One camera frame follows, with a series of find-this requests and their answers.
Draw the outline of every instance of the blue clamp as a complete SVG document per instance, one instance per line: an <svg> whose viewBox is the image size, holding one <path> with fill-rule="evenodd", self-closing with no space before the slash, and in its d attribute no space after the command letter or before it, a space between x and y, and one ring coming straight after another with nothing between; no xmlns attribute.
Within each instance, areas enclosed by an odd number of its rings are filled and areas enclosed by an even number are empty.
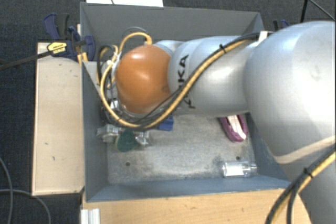
<svg viewBox="0 0 336 224"><path fill-rule="evenodd" d="M51 13L43 20L43 27L45 32L51 37L53 41L62 41L67 44L66 51L57 54L51 54L54 57L65 57L77 61L77 56L80 54L75 50L76 47L81 46L82 52L86 52L88 60L93 61L96 53L96 44L93 36L85 36L81 41L80 35L74 26L68 28L69 14Z"/></svg>
<svg viewBox="0 0 336 224"><path fill-rule="evenodd" d="M173 116L170 116L168 119L166 119L164 122L162 122L159 127L157 127L160 131L172 131L174 125L174 119Z"/></svg>

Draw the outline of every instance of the green object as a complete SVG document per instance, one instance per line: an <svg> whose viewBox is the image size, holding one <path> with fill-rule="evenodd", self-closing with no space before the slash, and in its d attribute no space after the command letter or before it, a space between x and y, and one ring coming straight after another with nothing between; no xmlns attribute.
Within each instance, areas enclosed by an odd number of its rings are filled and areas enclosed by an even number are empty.
<svg viewBox="0 0 336 224"><path fill-rule="evenodd" d="M116 139L116 148L120 152L127 152L138 146L135 135L131 130L124 130Z"/></svg>

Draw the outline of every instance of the pink object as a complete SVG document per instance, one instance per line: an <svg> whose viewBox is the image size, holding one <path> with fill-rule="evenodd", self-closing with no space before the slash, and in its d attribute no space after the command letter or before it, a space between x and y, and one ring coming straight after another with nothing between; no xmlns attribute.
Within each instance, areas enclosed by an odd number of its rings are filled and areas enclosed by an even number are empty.
<svg viewBox="0 0 336 224"><path fill-rule="evenodd" d="M242 142L248 134L247 125L241 115L219 118L227 137L233 142Z"/></svg>

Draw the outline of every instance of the gray box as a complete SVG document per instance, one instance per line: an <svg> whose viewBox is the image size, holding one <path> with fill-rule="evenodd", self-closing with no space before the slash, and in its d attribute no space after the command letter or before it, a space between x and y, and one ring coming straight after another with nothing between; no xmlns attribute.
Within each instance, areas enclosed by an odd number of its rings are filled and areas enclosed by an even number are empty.
<svg viewBox="0 0 336 224"><path fill-rule="evenodd" d="M146 29L154 42L263 30L260 14L255 12L81 3L80 14L82 36L93 35L98 46L118 44L122 33L132 26ZM95 62L83 65L87 202L275 189L289 184L249 114L248 139L239 144L226 138L217 119L184 115L174 117L172 132L151 131L151 146L117 152L96 137L97 128L104 123L95 71ZM259 175L223 178L223 162L236 157L256 161Z"/></svg>

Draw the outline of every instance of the wooden board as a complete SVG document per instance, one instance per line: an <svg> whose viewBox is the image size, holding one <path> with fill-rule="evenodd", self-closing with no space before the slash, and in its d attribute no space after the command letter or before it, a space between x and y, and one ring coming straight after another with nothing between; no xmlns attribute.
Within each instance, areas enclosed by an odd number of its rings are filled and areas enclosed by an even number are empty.
<svg viewBox="0 0 336 224"><path fill-rule="evenodd" d="M86 203L83 209L100 208L101 224L261 224L282 189L146 200ZM310 224L300 198L294 205L293 222ZM276 223L286 223L286 209Z"/></svg>
<svg viewBox="0 0 336 224"><path fill-rule="evenodd" d="M38 52L46 51L38 44ZM48 56L37 61L33 195L78 193L84 187L79 64Z"/></svg>

